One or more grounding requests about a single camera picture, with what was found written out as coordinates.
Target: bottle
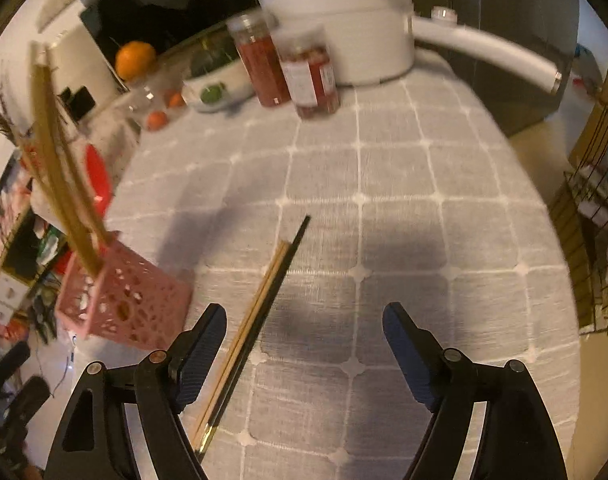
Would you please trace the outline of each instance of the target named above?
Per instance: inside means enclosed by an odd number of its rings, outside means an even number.
[[[258,7],[234,16],[226,26],[235,40],[260,104],[273,107],[290,101],[280,59],[262,9]]]
[[[340,101],[324,27],[284,27],[273,39],[298,115],[306,120],[337,112]]]

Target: metal bolt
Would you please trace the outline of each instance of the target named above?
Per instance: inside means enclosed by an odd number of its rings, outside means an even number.
[[[451,363],[456,363],[462,360],[462,354],[455,348],[447,348],[444,351],[444,357],[447,361],[450,361]]]
[[[524,363],[521,361],[516,361],[515,359],[509,362],[508,365],[511,367],[511,370],[513,370],[513,372],[520,373],[526,370],[526,366],[524,366]]]
[[[148,360],[155,364],[161,363],[164,359],[166,359],[166,352],[163,350],[157,350],[148,356]]]
[[[89,375],[95,375],[102,371],[101,363],[91,363],[86,367],[86,373]]]

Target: pink basket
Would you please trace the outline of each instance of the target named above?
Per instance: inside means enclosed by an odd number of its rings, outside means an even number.
[[[74,254],[55,307],[66,329],[143,350],[167,350],[184,329],[193,288],[115,237],[93,282]]]

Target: white checkered tablecloth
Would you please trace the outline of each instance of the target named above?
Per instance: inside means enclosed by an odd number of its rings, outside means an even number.
[[[403,478],[430,416],[382,334],[389,301],[473,361],[526,362],[566,455],[579,392],[574,300],[545,205],[505,137],[427,51],[402,79],[341,97],[337,114],[310,122],[292,105],[256,100],[236,113],[188,112],[143,135],[111,207],[108,225],[126,244],[191,271],[187,327],[210,302],[226,308],[223,349],[278,238],[312,216],[206,473]],[[110,367],[141,356],[103,340],[82,345],[86,362]],[[458,478],[468,478],[482,415],[477,405]],[[131,422],[142,478],[155,478]]]

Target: white saucepan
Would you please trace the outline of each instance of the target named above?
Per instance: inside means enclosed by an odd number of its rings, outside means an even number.
[[[322,23],[339,84],[373,84],[409,70],[414,40],[459,50],[555,93],[554,63],[511,41],[457,25],[450,9],[414,15],[412,0],[259,0],[281,25]]]

